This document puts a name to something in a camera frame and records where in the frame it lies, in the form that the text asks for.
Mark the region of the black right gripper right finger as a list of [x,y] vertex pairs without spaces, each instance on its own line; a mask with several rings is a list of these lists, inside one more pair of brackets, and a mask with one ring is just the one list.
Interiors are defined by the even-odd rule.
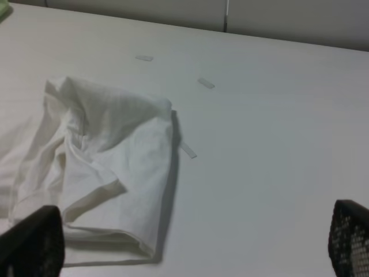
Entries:
[[368,209],[337,200],[327,248],[336,276],[368,276]]

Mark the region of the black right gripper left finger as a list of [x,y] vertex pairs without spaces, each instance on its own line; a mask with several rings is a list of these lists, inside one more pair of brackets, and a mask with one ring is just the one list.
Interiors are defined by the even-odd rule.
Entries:
[[61,213],[46,205],[1,235],[1,276],[59,276],[64,264]]

